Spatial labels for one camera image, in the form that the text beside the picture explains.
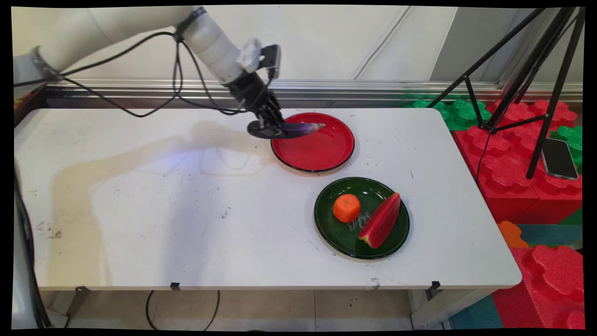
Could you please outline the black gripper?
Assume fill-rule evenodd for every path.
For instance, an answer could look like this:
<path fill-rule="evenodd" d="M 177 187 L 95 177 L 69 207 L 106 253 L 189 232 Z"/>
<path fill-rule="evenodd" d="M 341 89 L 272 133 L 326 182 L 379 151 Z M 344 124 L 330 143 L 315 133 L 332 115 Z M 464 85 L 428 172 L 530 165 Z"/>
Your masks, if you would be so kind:
<path fill-rule="evenodd" d="M 281 106 L 270 89 L 271 81 L 272 77 L 265 83 L 257 73 L 243 72 L 225 85 L 243 109 L 255 113 L 258 133 L 276 133 L 277 127 L 285 124 Z"/>

